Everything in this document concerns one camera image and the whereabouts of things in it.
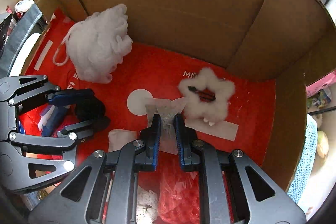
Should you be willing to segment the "blue white tissue pack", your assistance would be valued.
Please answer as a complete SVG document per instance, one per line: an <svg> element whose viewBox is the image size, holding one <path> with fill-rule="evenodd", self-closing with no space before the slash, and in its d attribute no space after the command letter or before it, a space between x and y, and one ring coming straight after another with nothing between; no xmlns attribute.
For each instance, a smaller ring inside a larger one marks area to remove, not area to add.
<svg viewBox="0 0 336 224"><path fill-rule="evenodd" d="M69 109L70 105L48 105L40 113L41 118L38 122L38 129L41 132L41 136L50 137L57 129L57 127L61 124Z"/></svg>

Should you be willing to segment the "beige powder puff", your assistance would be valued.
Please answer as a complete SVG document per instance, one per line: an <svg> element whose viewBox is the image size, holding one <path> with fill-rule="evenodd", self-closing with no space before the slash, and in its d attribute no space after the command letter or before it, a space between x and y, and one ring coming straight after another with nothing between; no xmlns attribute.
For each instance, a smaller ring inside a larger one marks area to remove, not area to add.
<svg viewBox="0 0 336 224"><path fill-rule="evenodd" d="M137 139L136 131L114 129L108 133L108 152L120 150L127 143Z"/></svg>

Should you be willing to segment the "red mesh bath pouf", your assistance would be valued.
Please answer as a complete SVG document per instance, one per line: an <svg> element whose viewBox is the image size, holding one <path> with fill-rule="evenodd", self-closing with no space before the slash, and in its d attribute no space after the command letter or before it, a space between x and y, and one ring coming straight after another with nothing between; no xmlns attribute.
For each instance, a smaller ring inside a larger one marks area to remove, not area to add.
<svg viewBox="0 0 336 224"><path fill-rule="evenodd" d="M199 180L196 172L162 171L158 215L165 223L199 223Z"/></svg>

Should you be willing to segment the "white mesh bath pouf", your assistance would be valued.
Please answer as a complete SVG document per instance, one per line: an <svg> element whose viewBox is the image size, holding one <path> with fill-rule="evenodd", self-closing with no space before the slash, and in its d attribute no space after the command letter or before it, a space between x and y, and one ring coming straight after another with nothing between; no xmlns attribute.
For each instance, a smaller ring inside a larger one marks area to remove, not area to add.
<svg viewBox="0 0 336 224"><path fill-rule="evenodd" d="M61 67L71 60L80 80L110 83L112 72L132 49L126 12L127 6L121 3L75 23L61 42L66 47L65 60L56 61L58 47L52 58L53 64Z"/></svg>

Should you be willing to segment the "white fluffy star scrunchie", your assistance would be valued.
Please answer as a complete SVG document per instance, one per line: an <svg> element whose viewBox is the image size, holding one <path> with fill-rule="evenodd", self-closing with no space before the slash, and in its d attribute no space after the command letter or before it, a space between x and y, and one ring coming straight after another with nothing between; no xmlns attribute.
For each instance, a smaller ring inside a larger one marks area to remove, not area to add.
<svg viewBox="0 0 336 224"><path fill-rule="evenodd" d="M178 89L186 99L185 117L210 125L226 119L229 100L235 93L234 83L218 78L211 68L202 68L194 78L181 80Z"/></svg>

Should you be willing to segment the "red knitted soft pouch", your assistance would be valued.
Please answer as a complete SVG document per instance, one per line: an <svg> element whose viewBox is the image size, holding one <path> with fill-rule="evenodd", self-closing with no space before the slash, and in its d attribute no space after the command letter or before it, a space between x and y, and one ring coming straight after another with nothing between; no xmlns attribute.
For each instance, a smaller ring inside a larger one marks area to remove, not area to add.
<svg viewBox="0 0 336 224"><path fill-rule="evenodd" d="M27 135L34 135L34 136L41 136L41 132L38 129L38 122L41 118L40 113L47 107L47 105L42 105L36 109L30 110L25 114L21 114L19 116L19 120L25 129L25 134ZM51 135L52 138L56 138L56 133L60 131L63 127L71 124L78 123L79 120L76 118L74 107L70 107L67 114L65 115L61 124L57 127L57 129ZM50 160L62 160L62 155L47 155L45 153L30 153L26 154L27 157L34 157L38 159L50 159Z"/></svg>

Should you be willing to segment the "beige fluffy scrunchie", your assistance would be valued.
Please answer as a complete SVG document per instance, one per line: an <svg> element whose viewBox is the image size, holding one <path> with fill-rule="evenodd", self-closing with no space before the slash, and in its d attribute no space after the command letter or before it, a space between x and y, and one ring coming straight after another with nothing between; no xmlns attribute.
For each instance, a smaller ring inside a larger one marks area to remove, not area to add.
<svg viewBox="0 0 336 224"><path fill-rule="evenodd" d="M154 223L158 217L158 197L152 190L137 188L136 223Z"/></svg>

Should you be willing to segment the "blue knitted blanket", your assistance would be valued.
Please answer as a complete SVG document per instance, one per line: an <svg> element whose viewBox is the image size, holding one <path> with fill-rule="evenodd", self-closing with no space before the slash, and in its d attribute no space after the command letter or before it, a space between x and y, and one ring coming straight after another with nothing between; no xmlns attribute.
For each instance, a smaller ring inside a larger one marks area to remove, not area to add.
<svg viewBox="0 0 336 224"><path fill-rule="evenodd" d="M318 128L317 122L314 118L307 114L306 130L305 130L305 142L301 158L298 162L294 179L292 180L287 195L295 202L298 203L303 191L306 187L308 178L311 175L313 169L315 153L317 149L318 140Z"/></svg>

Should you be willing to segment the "green yellow plush toy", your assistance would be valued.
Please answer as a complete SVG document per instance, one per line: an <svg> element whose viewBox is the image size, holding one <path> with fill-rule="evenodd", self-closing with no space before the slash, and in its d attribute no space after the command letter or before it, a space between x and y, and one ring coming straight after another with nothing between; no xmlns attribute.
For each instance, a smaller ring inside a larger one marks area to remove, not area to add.
<svg viewBox="0 0 336 224"><path fill-rule="evenodd" d="M318 131L317 153L322 159L329 153L329 141L324 131Z"/></svg>

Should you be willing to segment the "pink plastic bag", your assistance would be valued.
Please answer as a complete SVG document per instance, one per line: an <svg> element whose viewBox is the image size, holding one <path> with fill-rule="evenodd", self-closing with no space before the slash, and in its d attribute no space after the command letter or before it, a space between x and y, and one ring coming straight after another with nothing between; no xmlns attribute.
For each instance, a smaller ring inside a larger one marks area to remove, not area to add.
<svg viewBox="0 0 336 224"><path fill-rule="evenodd" d="M318 93L321 89L324 89L335 83L336 83L336 72L332 71L326 76L316 81L315 83L312 83L306 87L307 97L311 97L314 94Z"/></svg>

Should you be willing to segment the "cardboard box red interior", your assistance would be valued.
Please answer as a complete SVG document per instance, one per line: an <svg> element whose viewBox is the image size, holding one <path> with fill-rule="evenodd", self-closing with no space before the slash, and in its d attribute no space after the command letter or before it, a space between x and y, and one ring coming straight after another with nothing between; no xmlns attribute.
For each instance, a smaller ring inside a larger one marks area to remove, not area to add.
<svg viewBox="0 0 336 224"><path fill-rule="evenodd" d="M262 163L287 189L302 153L306 86L335 68L335 23L320 0L34 0L50 18L79 21L119 3L138 41L276 81L274 124Z"/></svg>

